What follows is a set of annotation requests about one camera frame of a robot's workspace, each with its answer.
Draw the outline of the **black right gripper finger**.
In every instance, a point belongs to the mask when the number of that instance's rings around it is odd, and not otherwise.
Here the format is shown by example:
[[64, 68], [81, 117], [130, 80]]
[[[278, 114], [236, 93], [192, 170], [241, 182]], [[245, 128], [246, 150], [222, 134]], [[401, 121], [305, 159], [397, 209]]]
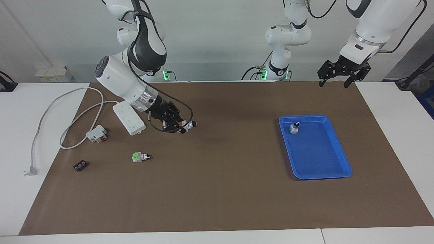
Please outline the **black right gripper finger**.
[[184, 122], [176, 122], [176, 123], [168, 123], [162, 122], [163, 128], [162, 131], [165, 133], [185, 133], [185, 123]]
[[171, 126], [172, 127], [184, 127], [186, 121], [180, 116], [180, 110], [171, 103]]

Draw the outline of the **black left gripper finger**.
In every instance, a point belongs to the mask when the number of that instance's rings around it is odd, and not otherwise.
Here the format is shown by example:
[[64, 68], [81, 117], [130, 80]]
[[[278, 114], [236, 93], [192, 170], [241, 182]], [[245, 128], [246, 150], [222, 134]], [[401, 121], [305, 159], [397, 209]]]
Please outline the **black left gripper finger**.
[[336, 63], [327, 60], [317, 71], [317, 75], [320, 79], [319, 86], [323, 87], [327, 80], [339, 76], [339, 72], [337, 70], [338, 66]]
[[365, 64], [363, 65], [362, 68], [360, 68], [359, 71], [357, 71], [356, 73], [354, 73], [353, 71], [350, 72], [350, 76], [348, 77], [348, 79], [343, 83], [344, 88], [349, 88], [349, 86], [355, 82], [355, 81], [361, 81], [363, 80], [367, 74], [370, 72], [371, 67], [369, 64]]

